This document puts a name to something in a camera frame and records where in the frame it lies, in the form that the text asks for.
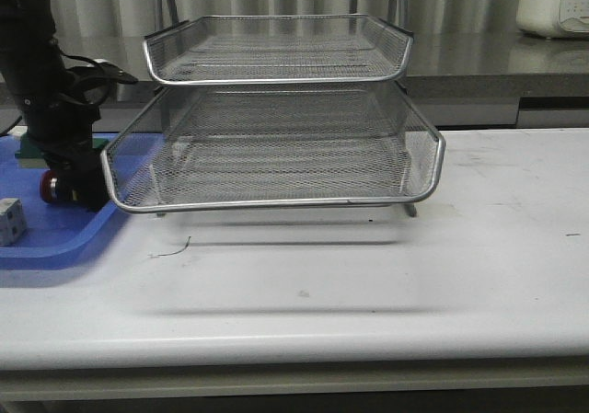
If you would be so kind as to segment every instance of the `silver metal mesh tray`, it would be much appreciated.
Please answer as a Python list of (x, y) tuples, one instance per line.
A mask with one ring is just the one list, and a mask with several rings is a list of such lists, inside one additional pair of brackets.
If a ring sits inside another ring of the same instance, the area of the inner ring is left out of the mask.
[(128, 212), (415, 202), (444, 139), (394, 81), (165, 89), (102, 153)]
[(367, 15), (201, 17), (148, 36), (164, 85), (362, 82), (399, 77), (409, 33)]

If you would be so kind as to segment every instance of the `gray countertop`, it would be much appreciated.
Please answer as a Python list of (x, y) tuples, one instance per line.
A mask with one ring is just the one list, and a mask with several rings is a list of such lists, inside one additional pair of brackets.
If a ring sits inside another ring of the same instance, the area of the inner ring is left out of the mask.
[[(130, 100), (143, 103), (156, 84), (147, 72), (142, 41), (63, 38), (61, 44), (68, 53), (107, 59), (138, 77), (141, 82)], [(588, 75), (587, 40), (457, 33), (417, 35), (404, 84), (415, 98), (585, 97)], [(0, 105), (11, 103), (0, 83)]]

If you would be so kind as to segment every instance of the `white table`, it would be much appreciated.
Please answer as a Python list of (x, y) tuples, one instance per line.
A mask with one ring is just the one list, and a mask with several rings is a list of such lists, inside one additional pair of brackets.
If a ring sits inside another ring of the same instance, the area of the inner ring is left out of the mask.
[(132, 215), (0, 270), (0, 400), (589, 384), (589, 130), (445, 137), (417, 218)]

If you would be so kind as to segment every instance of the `blue plastic tray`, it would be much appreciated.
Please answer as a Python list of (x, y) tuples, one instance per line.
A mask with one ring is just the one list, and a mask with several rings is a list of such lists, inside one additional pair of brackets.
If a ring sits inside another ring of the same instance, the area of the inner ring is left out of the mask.
[[(99, 212), (89, 212), (76, 205), (45, 203), (39, 195), (39, 180), (45, 169), (19, 167), (14, 157), (18, 147), (17, 139), (0, 138), (0, 198), (22, 201), (28, 230), (14, 245), (0, 247), (0, 269), (74, 266), (88, 241), (115, 213), (116, 206), (109, 202)], [(108, 242), (111, 232), (97, 241)]]

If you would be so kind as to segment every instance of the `tray rim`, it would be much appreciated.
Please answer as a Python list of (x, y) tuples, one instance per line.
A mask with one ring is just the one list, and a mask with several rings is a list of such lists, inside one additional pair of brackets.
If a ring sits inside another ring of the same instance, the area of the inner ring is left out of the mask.
[(149, 206), (131, 206), (119, 199), (117, 194), (117, 188), (114, 184), (113, 172), (110, 169), (108, 152), (110, 148), (114, 146), (122, 135), (127, 130), (131, 129), (134, 124), (139, 121), (142, 115), (150, 110), (163, 96), (165, 96), (173, 87), (165, 87), (155, 98), (153, 98), (142, 110), (142, 112), (129, 124), (127, 125), (114, 139), (112, 139), (100, 153), (100, 160), (102, 162), (102, 169), (104, 177), (106, 179), (107, 190), (112, 201), (120, 209), (129, 213), (166, 213), (166, 212), (188, 212), (188, 211), (212, 211), (212, 210), (225, 210), (225, 209), (250, 209), (250, 208), (292, 208), (292, 207), (321, 207), (321, 206), (379, 206), (389, 204), (402, 204), (402, 203), (415, 203), (423, 201), (430, 197), (440, 180), (442, 172), (442, 164), (444, 161), (445, 154), (445, 138), (444, 136), (433, 126), (422, 113), (415, 107), (415, 104), (411, 99), (405, 95), (398, 84), (396, 84), (398, 94), (401, 99), (407, 104), (409, 108), (419, 117), (423, 125), (429, 132), (437, 139), (438, 144), (436, 147), (435, 156), (433, 159), (433, 173), (430, 178), (430, 182), (427, 185), (427, 189), (416, 196), (399, 196), (399, 197), (333, 197), (333, 198), (322, 198), (322, 199), (279, 199), (279, 200), (248, 200), (248, 201), (211, 201), (206, 203), (182, 203), (182, 204), (157, 204)]
[[(178, 31), (183, 29), (187, 29), (192, 25), (203, 22), (205, 19), (292, 19), (292, 20), (301, 20), (301, 19), (324, 19), (324, 18), (366, 18), (374, 21), (377, 24), (383, 26), (383, 29), (394, 29), (403, 33), (407, 37), (407, 46), (405, 47), (405, 52), (403, 54), (403, 59), (401, 60), (400, 69), (391, 74), (391, 75), (384, 75), (384, 76), (373, 76), (373, 77), (302, 77), (302, 78), (262, 78), (262, 79), (207, 79), (207, 80), (183, 80), (183, 81), (171, 81), (164, 79), (157, 75), (155, 70), (154, 62), (151, 58), (151, 53), (149, 51), (148, 41), (153, 40), (155, 38), (163, 39), (167, 36), (172, 36), (176, 34)], [(379, 17), (375, 17), (372, 15), (366, 15), (363, 13), (352, 13), (352, 14), (334, 14), (334, 15), (255, 15), (255, 16), (240, 16), (240, 15), (210, 15), (210, 16), (202, 16), (198, 19), (188, 21), (184, 20), (179, 22), (176, 25), (168, 27), (167, 29), (162, 29), (160, 31), (156, 31), (150, 35), (144, 37), (143, 41), (143, 51), (145, 61), (147, 63), (147, 69), (151, 77), (157, 81), (160, 85), (163, 86), (218, 86), (218, 85), (279, 85), (279, 84), (312, 84), (312, 83), (333, 83), (333, 82), (342, 82), (342, 83), (350, 83), (350, 82), (381, 82), (385, 80), (391, 79), (399, 79), (401, 78), (407, 70), (407, 66), (409, 64), (410, 52), (411, 47), (413, 45), (413, 33), (411, 31), (407, 31), (396, 25), (393, 25), (389, 22), (386, 22), (384, 19)]]

